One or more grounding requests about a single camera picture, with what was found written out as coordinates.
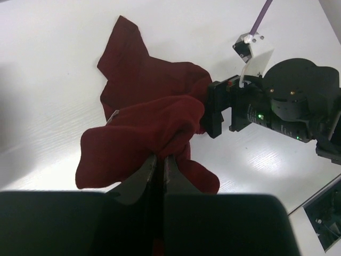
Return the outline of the dark red t-shirt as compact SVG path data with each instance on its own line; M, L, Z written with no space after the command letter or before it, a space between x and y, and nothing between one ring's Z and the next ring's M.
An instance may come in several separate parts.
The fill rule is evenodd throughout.
M160 164L172 155L197 189L217 193L218 177L193 161L190 149L190 139L204 133L209 73L190 62L150 56L138 26L124 17L113 27L98 70L107 79L100 96L107 122L81 136L77 188L123 182L150 155Z

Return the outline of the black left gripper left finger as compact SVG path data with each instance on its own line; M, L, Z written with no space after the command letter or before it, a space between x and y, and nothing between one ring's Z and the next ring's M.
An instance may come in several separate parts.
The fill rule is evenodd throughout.
M112 190L106 192L106 195L123 205L135 204L152 181L156 166L157 157L155 155L149 156L135 173Z

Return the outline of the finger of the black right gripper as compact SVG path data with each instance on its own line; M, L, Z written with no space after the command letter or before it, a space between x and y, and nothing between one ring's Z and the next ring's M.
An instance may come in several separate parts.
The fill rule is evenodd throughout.
M235 75L224 81L214 81L208 86L205 103L204 129L211 138L222 134L224 118L222 112L232 107L232 99L239 87L240 76Z

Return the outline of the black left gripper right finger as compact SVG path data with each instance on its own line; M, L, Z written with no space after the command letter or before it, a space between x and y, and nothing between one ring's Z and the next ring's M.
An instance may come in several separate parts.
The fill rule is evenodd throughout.
M165 195L203 195L179 170L175 157L168 156L164 164Z

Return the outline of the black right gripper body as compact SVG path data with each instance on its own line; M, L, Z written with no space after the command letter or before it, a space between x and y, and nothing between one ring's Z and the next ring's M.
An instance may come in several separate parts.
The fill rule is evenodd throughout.
M294 58L264 77L247 77L232 101L232 132L251 123L297 141L316 141L318 156L340 164L340 74L333 67Z

